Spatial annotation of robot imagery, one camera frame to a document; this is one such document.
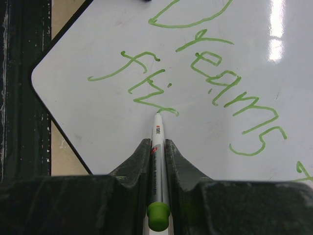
tan floor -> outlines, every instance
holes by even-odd
[[[52,0],[52,38],[66,24],[85,0]],[[56,175],[85,175],[81,165],[70,146],[62,137],[56,126],[51,127],[51,174]]]

handwritten word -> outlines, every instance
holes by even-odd
[[[207,17],[207,18],[203,18],[197,22],[194,23],[190,23],[190,24],[183,24],[183,25],[167,25],[167,24],[159,24],[157,23],[158,18],[165,13],[168,9],[170,9],[173,5],[175,5],[176,3],[178,3],[180,0],[174,0],[172,1],[170,4],[168,4],[164,9],[162,9],[159,13],[156,14],[156,16],[152,17],[151,19],[148,20],[148,23],[153,25],[153,26],[157,26],[157,27],[162,27],[162,28],[189,28],[189,27],[193,27],[196,26],[198,24],[201,24],[203,22],[206,21],[211,21],[214,18],[218,17],[219,15],[221,15],[227,8],[228,6],[231,4],[231,2],[233,0],[228,0],[228,2],[226,3],[226,5],[216,14],[214,14],[213,16]]]
[[[227,2],[227,4],[224,6],[224,8],[222,10],[220,10],[218,13],[216,13],[215,15],[211,16],[211,17],[208,17],[208,18],[204,18],[200,21],[197,21],[197,22],[194,22],[194,23],[190,23],[190,24],[184,24],[184,25],[167,25],[167,24],[158,24],[157,23],[157,20],[158,18],[164,14],[167,10],[169,10],[174,4],[178,3],[179,0],[174,0],[172,1],[169,5],[167,5],[163,10],[161,10],[156,16],[154,16],[153,18],[149,19],[148,23],[151,24],[151,25],[154,25],[154,26],[158,26],[158,27],[164,27],[164,28],[187,28],[187,27],[193,27],[195,25],[198,25],[198,24],[201,24],[205,21],[211,21],[213,20],[214,18],[218,17],[219,15],[221,15],[227,8],[228,6],[230,5],[230,3],[232,2],[232,0],[229,0]],[[180,52],[180,51],[183,51],[185,50],[186,48],[198,43],[198,42],[203,42],[203,41],[208,41],[208,42],[220,42],[220,43],[226,43],[226,44],[230,44],[230,45],[234,45],[231,41],[228,41],[228,40],[224,40],[224,39],[220,39],[220,38],[211,38],[211,37],[204,37],[204,35],[207,33],[207,29],[202,29],[200,30],[199,32],[196,33],[195,35],[195,39],[186,43],[185,45],[179,47],[176,49],[176,52]],[[208,75],[207,73],[203,72],[202,70],[200,70],[199,68],[197,68],[197,63],[199,61],[204,61],[204,62],[208,62],[210,64],[212,64],[213,66],[219,66],[220,63],[222,62],[222,57],[219,56],[218,54],[215,54],[211,51],[203,51],[202,53],[196,53],[195,54],[195,57],[196,59],[192,62],[192,64],[190,65],[191,69],[201,75],[203,75],[204,77],[206,77],[206,82],[211,84],[211,85],[215,85],[215,86],[221,86],[221,87],[224,87],[224,89],[219,92],[219,94],[214,97],[212,99],[212,104],[214,106],[218,106],[218,99],[224,94],[226,93],[228,90],[230,90],[232,87],[238,85],[240,83],[240,81],[242,80],[242,78],[240,76],[238,76],[234,71],[231,71],[231,70],[225,70],[223,71],[222,73],[220,74],[217,74],[215,76],[211,76],[211,75]],[[231,82],[231,83],[221,83],[219,82],[219,79],[221,79],[223,76],[225,75],[231,75],[234,77],[234,81]],[[249,133],[249,132],[252,132],[262,126],[265,126],[265,125],[268,125],[270,123],[272,123],[273,121],[277,120],[279,118],[278,116],[278,113],[275,109],[271,108],[271,107],[267,107],[267,106],[259,106],[259,105],[256,105],[257,102],[259,101],[259,97],[256,97],[256,96],[247,96],[245,97],[245,95],[247,94],[247,92],[243,92],[242,94],[238,95],[235,99],[233,99],[232,101],[226,103],[224,105],[224,108],[227,108],[229,107],[230,105],[236,103],[236,102],[239,102],[239,101],[246,101],[246,100],[251,100],[252,102],[247,105],[246,107],[242,108],[241,110],[235,112],[233,114],[233,117],[236,116],[236,115],[239,115],[241,113],[243,113],[244,111],[246,110],[249,110],[249,109],[259,109],[259,110],[267,110],[267,111],[270,111],[273,113],[273,117],[267,121],[264,121],[254,127],[251,127],[245,131],[242,132],[243,135]],[[264,149],[265,149],[265,146],[266,146],[266,142],[263,140],[263,136],[268,134],[269,132],[271,131],[274,131],[274,130],[278,130],[280,131],[280,133],[282,134],[283,138],[284,139],[287,139],[287,135],[285,133],[285,131],[280,127],[280,126],[274,126],[274,127],[271,127],[269,128],[268,130],[262,132],[260,135],[259,135],[259,140],[262,144],[262,146],[255,152],[252,152],[252,153],[244,153],[244,152],[239,152],[239,151],[236,151],[231,144],[229,144],[229,149],[235,153],[235,154],[238,154],[238,155],[244,155],[244,156],[254,156],[254,155],[257,155],[259,154],[260,152],[262,152]]]
[[[304,166],[302,165],[302,163],[300,161],[297,161],[297,171],[299,173],[303,172],[305,174],[306,178],[293,180],[293,182],[301,182],[301,181],[306,181],[306,180],[310,180],[313,182],[313,177],[309,175],[308,171],[304,168]]]
[[[103,79],[106,79],[106,78],[108,78],[108,77],[113,77],[113,76],[119,74],[120,72],[122,72],[123,70],[125,70],[125,69],[126,69],[128,66],[130,66],[133,62],[135,62],[135,63],[137,63],[138,65],[142,66],[142,67],[143,67],[143,73],[146,73],[146,72],[148,71],[148,70],[147,70],[147,67],[146,67],[143,63],[141,63],[140,61],[138,61],[138,58],[140,58],[140,57],[142,57],[142,56],[145,56],[145,55],[150,55],[150,56],[152,56],[152,57],[154,58],[154,60],[157,61],[157,62],[160,61],[160,59],[157,58],[157,56],[156,56],[154,53],[148,52],[148,51],[145,51],[145,52],[143,52],[143,53],[141,53],[141,54],[138,54],[138,55],[136,55],[136,56],[134,56],[134,57],[131,57],[131,56],[127,55],[125,51],[122,51],[122,52],[121,52],[121,55],[122,55],[123,57],[125,57],[125,58],[130,59],[130,61],[129,61],[126,65],[124,65],[123,67],[121,67],[120,69],[118,69],[117,71],[115,71],[115,72],[113,72],[113,73],[110,73],[110,74],[108,74],[108,75],[105,75],[105,76],[102,76],[102,77],[99,77],[99,78],[93,78],[92,76],[91,76],[91,77],[88,77],[88,81],[93,82],[93,81],[103,80]],[[176,116],[178,116],[178,115],[179,115],[179,112],[178,112],[176,109],[167,108],[167,107],[163,107],[163,106],[160,106],[160,105],[157,105],[157,104],[154,104],[154,103],[149,103],[149,102],[143,101],[143,100],[148,99],[148,98],[150,98],[150,97],[152,97],[152,96],[155,96],[155,95],[159,95],[159,94],[163,94],[163,93],[164,93],[164,90],[161,89],[160,87],[154,85],[154,84],[153,84],[153,80],[151,80],[152,77],[154,77],[154,76],[156,76],[156,75],[158,75],[159,73],[162,73],[162,72],[165,72],[165,70],[159,70],[159,71],[156,71],[155,73],[151,74],[150,76],[148,76],[148,77],[147,77],[146,79],[144,79],[143,81],[137,83],[136,85],[134,85],[133,87],[131,87],[130,89],[128,89],[128,93],[129,93],[129,94],[133,94],[133,93],[132,93],[132,90],[136,89],[137,87],[139,87],[139,86],[141,86],[141,85],[143,85],[144,83],[147,82],[151,87],[157,89],[158,91],[157,91],[157,92],[153,92],[153,93],[148,94],[148,95],[143,96],[143,97],[136,98],[136,99],[134,99],[134,102],[156,107],[156,108],[159,109],[159,110],[158,110],[159,113],[162,112],[162,111],[168,111],[168,112],[173,113],[173,114],[175,114]]]

green marker end cap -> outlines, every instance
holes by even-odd
[[[162,232],[168,228],[170,207],[163,202],[153,202],[147,208],[149,228],[156,232]]]

whiteboard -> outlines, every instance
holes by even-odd
[[[32,85],[93,174],[150,138],[161,110],[166,138],[209,177],[313,186],[312,8],[94,0]]]

green marker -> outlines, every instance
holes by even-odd
[[[155,115],[151,146],[152,186],[147,216],[149,228],[161,232],[168,228],[171,210],[167,188],[164,128],[160,113]]]

